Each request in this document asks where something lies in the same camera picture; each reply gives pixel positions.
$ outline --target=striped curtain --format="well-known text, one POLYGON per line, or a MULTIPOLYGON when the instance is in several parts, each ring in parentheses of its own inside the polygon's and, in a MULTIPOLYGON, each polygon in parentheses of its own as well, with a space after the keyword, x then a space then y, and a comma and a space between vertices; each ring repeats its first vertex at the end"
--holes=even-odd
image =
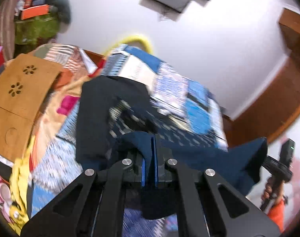
POLYGON ((14 13, 17 0, 4 0, 0 6, 0 45, 3 46, 4 60, 13 58, 15 49, 14 13))

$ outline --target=green cloth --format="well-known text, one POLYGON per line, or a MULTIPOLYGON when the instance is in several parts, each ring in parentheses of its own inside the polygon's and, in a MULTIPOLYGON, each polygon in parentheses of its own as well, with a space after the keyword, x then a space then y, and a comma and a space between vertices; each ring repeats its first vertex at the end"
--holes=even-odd
POLYGON ((38 38, 50 38, 59 31, 59 21, 51 13, 15 21, 15 44, 37 45, 38 38))
POLYGON ((53 5, 58 9, 57 15, 60 22, 63 22, 65 24, 70 24, 71 8, 70 8, 69 0, 46 0, 46 3, 49 5, 53 5))

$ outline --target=bed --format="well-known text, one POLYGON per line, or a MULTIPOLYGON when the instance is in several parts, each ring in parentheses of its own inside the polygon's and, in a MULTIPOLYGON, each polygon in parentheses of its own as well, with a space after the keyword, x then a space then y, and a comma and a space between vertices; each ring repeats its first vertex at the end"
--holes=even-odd
MULTIPOLYGON (((61 63, 63 71, 38 112, 24 157, 11 163, 0 156, 0 213, 17 234, 87 168, 75 156, 76 120, 82 85, 100 75, 144 84, 152 107, 175 127, 209 135, 212 141, 208 139, 207 145, 227 152, 221 110, 209 90, 139 48, 120 45, 104 60, 73 45, 45 44, 32 55, 61 63)), ((140 231, 145 236, 167 236, 177 230, 176 215, 147 220, 138 209, 127 208, 124 218, 124 236, 137 236, 140 231)))

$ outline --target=flower cutout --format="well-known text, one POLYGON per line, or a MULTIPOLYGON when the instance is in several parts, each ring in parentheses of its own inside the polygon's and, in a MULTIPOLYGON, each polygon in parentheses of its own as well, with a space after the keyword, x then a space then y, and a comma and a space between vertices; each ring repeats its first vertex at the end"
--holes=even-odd
POLYGON ((10 87, 12 89, 10 89, 10 91, 8 93, 11 94, 12 97, 14 97, 16 94, 20 94, 21 93, 21 89, 24 86, 21 85, 19 82, 17 82, 15 85, 11 85, 10 87))
POLYGON ((23 70, 23 72, 24 72, 26 75, 28 75, 29 73, 30 73, 30 74, 33 74, 33 73, 35 72, 35 70, 37 70, 37 68, 35 68, 34 65, 31 65, 31 66, 27 66, 27 67, 23 70))

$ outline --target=orange box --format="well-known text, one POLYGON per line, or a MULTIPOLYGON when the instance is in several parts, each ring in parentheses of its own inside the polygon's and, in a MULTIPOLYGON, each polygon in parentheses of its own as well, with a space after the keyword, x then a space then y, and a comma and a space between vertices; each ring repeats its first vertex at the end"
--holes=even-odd
POLYGON ((39 6, 33 6, 21 11, 21 19, 25 20, 35 16, 40 16, 49 13, 49 5, 43 4, 39 6))

